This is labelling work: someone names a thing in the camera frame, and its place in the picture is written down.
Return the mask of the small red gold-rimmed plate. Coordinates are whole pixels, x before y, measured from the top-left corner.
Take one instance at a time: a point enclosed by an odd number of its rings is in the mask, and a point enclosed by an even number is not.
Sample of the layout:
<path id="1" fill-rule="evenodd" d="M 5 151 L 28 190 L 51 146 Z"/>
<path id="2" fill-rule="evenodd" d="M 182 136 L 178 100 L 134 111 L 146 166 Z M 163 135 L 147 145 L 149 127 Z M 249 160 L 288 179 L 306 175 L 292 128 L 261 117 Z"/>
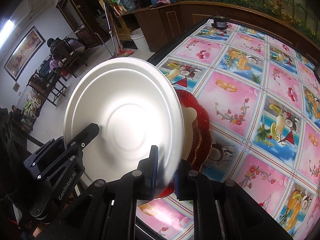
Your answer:
<path id="1" fill-rule="evenodd" d="M 189 153 L 189 156 L 187 158 L 187 161 L 189 161 L 191 165 L 194 165 L 195 163 L 195 160 L 197 157 L 197 150 L 201 146 L 201 142 L 202 142 L 202 135 L 199 129 L 198 121 L 196 120 L 193 123 L 193 145 L 191 147 L 191 152 Z"/>

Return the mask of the white paper bowl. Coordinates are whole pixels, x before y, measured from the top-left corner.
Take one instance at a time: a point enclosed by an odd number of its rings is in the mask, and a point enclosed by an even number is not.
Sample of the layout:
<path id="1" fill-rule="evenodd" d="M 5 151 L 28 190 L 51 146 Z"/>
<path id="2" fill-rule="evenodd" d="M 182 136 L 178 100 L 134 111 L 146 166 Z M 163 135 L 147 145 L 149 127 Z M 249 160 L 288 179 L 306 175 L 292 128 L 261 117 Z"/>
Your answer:
<path id="1" fill-rule="evenodd" d="M 184 139 L 183 139 L 183 150 L 181 158 L 187 160 L 191 147 L 193 145 L 193 123 L 196 121 L 197 112 L 192 107 L 185 107 L 181 103 L 181 109 L 184 120 Z"/>
<path id="2" fill-rule="evenodd" d="M 90 124 L 97 124 L 99 133 L 83 150 L 84 183 L 120 179 L 157 146 L 158 198 L 174 177 L 184 141 L 181 104 L 164 74 L 134 57 L 110 59 L 92 68 L 69 99 L 65 142 Z"/>

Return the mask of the wooden chair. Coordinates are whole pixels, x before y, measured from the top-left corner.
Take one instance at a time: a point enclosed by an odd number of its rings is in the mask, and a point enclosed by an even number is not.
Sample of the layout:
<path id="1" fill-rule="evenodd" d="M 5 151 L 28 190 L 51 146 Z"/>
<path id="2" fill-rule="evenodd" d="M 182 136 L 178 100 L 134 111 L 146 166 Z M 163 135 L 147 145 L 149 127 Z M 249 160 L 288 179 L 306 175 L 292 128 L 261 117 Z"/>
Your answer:
<path id="1" fill-rule="evenodd" d="M 60 79 L 61 76 L 55 72 L 48 73 L 46 77 L 41 77 L 36 70 L 29 78 L 27 86 L 35 90 L 36 95 L 41 100 L 41 105 L 48 101 L 56 107 L 60 98 L 66 96 L 67 90 L 67 86 Z"/>

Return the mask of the seated person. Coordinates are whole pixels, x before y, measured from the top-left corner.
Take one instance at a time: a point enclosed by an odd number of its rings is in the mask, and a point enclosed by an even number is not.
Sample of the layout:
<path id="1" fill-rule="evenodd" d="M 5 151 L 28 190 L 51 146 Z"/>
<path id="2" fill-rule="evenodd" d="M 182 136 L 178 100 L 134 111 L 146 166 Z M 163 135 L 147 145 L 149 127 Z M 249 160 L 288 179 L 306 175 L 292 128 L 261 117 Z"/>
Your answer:
<path id="1" fill-rule="evenodd" d="M 50 50 L 51 60 L 49 68 L 54 72 L 57 68 L 62 68 L 63 64 L 67 61 L 67 55 L 73 56 L 75 53 L 83 53 L 85 45 L 74 38 L 49 38 L 47 46 Z"/>

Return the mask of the red broom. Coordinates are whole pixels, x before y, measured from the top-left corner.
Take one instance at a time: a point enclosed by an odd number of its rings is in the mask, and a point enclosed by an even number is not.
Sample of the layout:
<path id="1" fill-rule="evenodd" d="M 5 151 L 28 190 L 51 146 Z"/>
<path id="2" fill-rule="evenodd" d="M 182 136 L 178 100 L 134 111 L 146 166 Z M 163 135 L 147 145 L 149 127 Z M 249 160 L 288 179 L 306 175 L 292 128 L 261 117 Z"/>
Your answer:
<path id="1" fill-rule="evenodd" d="M 117 57 L 128 57 L 133 54 L 133 51 L 131 49 L 125 49 L 122 44 L 118 46 L 118 52 Z"/>

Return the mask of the white plastic bucket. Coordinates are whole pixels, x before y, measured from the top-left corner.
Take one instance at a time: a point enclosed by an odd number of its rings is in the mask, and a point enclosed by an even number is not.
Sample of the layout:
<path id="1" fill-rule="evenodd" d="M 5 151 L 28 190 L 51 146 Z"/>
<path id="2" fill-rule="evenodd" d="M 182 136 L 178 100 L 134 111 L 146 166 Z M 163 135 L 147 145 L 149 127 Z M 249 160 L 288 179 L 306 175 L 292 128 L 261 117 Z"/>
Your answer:
<path id="1" fill-rule="evenodd" d="M 149 45 L 145 39 L 145 36 L 141 28 L 138 28 L 130 33 L 132 41 L 135 43 L 138 50 L 143 52 L 150 52 Z"/>

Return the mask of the wooden counter cabinet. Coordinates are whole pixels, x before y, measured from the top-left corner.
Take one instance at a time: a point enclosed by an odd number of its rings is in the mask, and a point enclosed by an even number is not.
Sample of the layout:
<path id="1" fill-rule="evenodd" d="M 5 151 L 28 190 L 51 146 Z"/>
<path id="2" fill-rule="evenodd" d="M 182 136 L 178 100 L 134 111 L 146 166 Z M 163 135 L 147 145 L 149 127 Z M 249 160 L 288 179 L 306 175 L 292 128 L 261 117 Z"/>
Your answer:
<path id="1" fill-rule="evenodd" d="M 110 2 L 111 0 L 61 0 L 56 8 L 77 38 L 89 48 L 101 45 L 110 38 L 107 33 L 107 12 L 120 40 L 129 41 L 130 32 L 141 28 L 152 52 L 172 46 L 206 20 L 220 15 L 233 23 L 257 29 L 279 39 L 319 65 L 319 45 L 289 24 L 256 10 L 219 2 L 180 1 L 138 8 L 120 15 Z"/>

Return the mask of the small black table device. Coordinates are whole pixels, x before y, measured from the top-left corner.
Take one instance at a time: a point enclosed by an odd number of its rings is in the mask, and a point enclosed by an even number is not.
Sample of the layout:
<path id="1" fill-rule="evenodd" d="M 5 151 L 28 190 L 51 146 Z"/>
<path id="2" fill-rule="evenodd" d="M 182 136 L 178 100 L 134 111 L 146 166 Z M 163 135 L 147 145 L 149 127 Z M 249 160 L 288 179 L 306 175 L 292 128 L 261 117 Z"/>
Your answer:
<path id="1" fill-rule="evenodd" d="M 225 16 L 215 15 L 213 16 L 212 27 L 217 30 L 226 30 L 228 28 L 228 18 Z"/>

